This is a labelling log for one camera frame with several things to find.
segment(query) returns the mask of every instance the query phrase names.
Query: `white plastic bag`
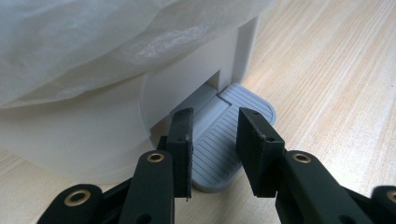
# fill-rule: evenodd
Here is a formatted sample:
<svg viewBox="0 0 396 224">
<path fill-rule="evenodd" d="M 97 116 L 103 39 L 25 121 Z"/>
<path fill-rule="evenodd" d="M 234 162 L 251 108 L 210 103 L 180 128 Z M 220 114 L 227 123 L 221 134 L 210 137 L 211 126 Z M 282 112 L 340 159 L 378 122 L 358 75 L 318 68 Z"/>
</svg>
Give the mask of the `white plastic bag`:
<svg viewBox="0 0 396 224">
<path fill-rule="evenodd" d="M 136 76 L 256 17 L 262 0 L 0 2 L 0 108 Z"/>
</svg>

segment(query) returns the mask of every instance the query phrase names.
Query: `gray pedal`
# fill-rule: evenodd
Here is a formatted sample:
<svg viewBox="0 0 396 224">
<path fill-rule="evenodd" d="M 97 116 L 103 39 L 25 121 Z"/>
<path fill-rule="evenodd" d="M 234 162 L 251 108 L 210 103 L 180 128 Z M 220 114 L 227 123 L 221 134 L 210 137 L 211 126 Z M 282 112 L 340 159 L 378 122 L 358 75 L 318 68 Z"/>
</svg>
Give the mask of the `gray pedal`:
<svg viewBox="0 0 396 224">
<path fill-rule="evenodd" d="M 203 192 L 225 189 L 242 167 L 235 151 L 241 106 L 254 109 L 275 123 L 274 108 L 236 83 L 221 94 L 204 84 L 174 110 L 194 108 L 192 184 Z"/>
</svg>

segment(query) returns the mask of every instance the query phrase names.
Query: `wooden floor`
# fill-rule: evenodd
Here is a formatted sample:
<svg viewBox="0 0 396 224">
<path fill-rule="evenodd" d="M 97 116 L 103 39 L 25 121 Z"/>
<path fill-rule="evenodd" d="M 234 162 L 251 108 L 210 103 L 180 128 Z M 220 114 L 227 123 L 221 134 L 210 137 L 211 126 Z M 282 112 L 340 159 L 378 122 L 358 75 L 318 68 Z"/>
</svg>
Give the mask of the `wooden floor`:
<svg viewBox="0 0 396 224">
<path fill-rule="evenodd" d="M 287 149 L 316 155 L 341 185 L 366 196 L 396 185 L 394 0 L 274 1 L 243 85 L 274 106 Z M 0 151 L 0 223 L 35 222 L 73 184 Z M 177 200 L 176 223 L 279 222 L 243 172 L 222 193 L 192 195 Z"/>
</svg>

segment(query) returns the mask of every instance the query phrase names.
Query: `light wood surface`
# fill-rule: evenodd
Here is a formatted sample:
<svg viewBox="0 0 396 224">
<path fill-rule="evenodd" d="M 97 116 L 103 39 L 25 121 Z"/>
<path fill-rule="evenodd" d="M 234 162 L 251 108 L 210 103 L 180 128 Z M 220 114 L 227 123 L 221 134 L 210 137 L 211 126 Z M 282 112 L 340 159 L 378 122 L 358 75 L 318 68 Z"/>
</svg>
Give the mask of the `light wood surface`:
<svg viewBox="0 0 396 224">
<path fill-rule="evenodd" d="M 274 1 L 243 85 L 274 106 L 287 149 L 316 155 L 341 185 L 396 185 L 396 1 Z M 0 151 L 0 223 L 35 223 L 74 184 Z M 241 172 L 221 193 L 177 200 L 176 223 L 278 223 L 274 202 Z"/>
</svg>

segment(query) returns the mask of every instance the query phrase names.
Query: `ribbed pedal surface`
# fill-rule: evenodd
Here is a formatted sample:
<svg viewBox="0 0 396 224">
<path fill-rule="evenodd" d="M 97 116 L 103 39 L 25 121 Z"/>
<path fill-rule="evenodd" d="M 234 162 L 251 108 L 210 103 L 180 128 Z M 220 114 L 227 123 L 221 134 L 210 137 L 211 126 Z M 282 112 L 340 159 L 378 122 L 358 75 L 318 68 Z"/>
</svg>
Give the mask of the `ribbed pedal surface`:
<svg viewBox="0 0 396 224">
<path fill-rule="evenodd" d="M 261 112 L 271 124 L 276 119 L 271 105 L 239 84 L 232 84 L 218 97 L 231 106 L 193 142 L 192 183 L 203 192 L 225 189 L 242 167 L 235 151 L 239 107 Z"/>
</svg>

